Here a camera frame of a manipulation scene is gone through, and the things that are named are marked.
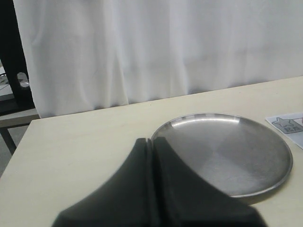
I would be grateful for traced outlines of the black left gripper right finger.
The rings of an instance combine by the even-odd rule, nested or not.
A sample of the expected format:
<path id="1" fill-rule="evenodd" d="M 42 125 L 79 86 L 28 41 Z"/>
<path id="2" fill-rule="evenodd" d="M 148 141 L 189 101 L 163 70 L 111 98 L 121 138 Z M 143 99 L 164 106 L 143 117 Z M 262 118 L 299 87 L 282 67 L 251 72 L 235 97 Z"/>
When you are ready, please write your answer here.
<path id="1" fill-rule="evenodd" d="M 167 140 L 153 141 L 153 181 L 166 227 L 265 227 L 259 212 L 202 179 Z"/>

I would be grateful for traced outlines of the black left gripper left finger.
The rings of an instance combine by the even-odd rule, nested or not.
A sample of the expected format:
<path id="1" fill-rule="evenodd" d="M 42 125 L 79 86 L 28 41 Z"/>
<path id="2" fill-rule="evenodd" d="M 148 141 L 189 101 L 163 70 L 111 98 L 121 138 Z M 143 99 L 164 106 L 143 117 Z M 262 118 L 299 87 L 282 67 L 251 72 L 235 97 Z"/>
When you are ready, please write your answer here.
<path id="1" fill-rule="evenodd" d="M 156 226 L 151 141 L 137 139 L 113 176 L 92 194 L 60 212 L 53 226 Z"/>

